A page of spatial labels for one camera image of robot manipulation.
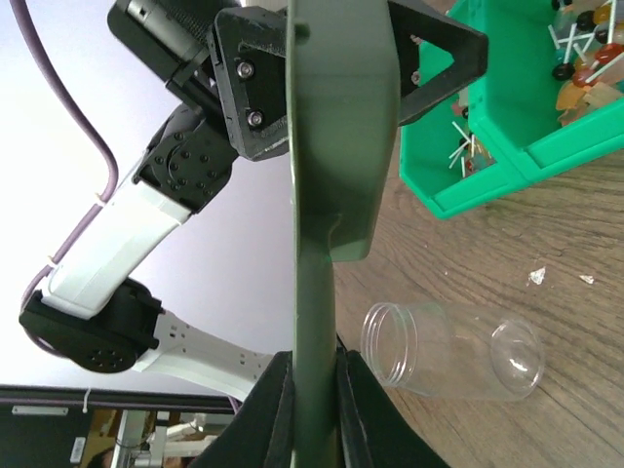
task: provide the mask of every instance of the green plastic bin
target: green plastic bin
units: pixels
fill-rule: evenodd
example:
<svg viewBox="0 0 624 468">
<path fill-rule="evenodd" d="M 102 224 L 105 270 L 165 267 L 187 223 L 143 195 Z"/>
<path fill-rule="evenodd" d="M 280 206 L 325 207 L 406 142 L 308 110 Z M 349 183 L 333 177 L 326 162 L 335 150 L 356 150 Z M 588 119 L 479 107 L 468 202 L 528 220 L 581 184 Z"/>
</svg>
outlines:
<svg viewBox="0 0 624 468">
<path fill-rule="evenodd" d="M 435 216 L 458 215 L 624 147 L 624 99 L 564 128 L 557 121 L 551 2 L 460 0 L 448 14 L 489 37 L 487 74 L 470 86 L 469 125 L 496 164 L 466 178 L 459 164 L 449 170 L 459 141 L 451 121 L 463 120 L 451 111 L 457 95 L 403 127 L 401 178 Z M 451 62 L 423 44 L 421 79 Z"/>
</svg>

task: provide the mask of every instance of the jar rim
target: jar rim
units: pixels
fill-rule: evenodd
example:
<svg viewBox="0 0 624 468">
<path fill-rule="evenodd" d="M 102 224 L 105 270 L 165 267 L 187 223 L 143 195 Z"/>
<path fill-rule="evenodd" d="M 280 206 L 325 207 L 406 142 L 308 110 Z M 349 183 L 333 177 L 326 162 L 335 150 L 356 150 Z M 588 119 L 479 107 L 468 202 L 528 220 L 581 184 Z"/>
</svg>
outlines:
<svg viewBox="0 0 624 468">
<path fill-rule="evenodd" d="M 381 302 L 375 304 L 367 314 L 362 327 L 360 349 L 365 362 L 379 383 L 387 387 L 397 387 L 404 377 L 408 364 L 408 327 L 402 311 L 397 304 Z M 395 327 L 396 349 L 394 363 L 390 369 L 384 369 L 379 359 L 379 340 L 382 326 L 387 319 L 392 319 Z"/>
</svg>

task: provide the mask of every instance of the white sticker label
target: white sticker label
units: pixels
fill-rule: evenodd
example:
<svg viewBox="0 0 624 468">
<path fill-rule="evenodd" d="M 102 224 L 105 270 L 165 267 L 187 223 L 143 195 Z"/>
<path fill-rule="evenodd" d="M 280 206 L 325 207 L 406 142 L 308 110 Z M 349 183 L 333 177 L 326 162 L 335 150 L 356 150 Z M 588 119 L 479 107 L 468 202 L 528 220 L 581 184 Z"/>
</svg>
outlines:
<svg viewBox="0 0 624 468">
<path fill-rule="evenodd" d="M 71 450 L 71 457 L 69 463 L 80 463 L 82 460 L 82 453 L 85 451 L 85 444 L 87 443 L 86 437 L 77 437 L 74 441 L 74 448 Z"/>
</svg>

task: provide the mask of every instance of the clear plastic cup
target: clear plastic cup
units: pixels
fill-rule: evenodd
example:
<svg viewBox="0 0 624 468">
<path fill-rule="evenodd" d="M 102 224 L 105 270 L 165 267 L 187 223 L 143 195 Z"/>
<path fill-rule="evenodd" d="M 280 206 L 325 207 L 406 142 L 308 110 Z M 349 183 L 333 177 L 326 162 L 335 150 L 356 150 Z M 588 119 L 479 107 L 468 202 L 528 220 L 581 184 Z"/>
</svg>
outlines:
<svg viewBox="0 0 624 468">
<path fill-rule="evenodd" d="M 376 304 L 361 352 L 382 385 L 425 397 L 518 401 L 544 372 L 533 327 L 478 306 Z"/>
</svg>

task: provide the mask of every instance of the wooden table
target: wooden table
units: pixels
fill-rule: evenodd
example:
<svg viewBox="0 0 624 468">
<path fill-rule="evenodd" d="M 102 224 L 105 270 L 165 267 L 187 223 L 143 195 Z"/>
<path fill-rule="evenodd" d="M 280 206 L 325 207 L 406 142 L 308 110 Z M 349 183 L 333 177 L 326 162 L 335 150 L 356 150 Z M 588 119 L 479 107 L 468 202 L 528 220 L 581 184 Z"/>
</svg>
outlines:
<svg viewBox="0 0 624 468">
<path fill-rule="evenodd" d="M 453 468 L 624 467 L 624 152 L 446 221 L 402 183 L 397 163 L 395 154 L 369 258 L 335 268 L 346 345 L 359 349 L 376 302 L 513 311 L 536 325 L 547 353 L 527 400 L 390 390 L 403 416 Z M 528 274 L 541 267 L 537 286 Z"/>
</svg>

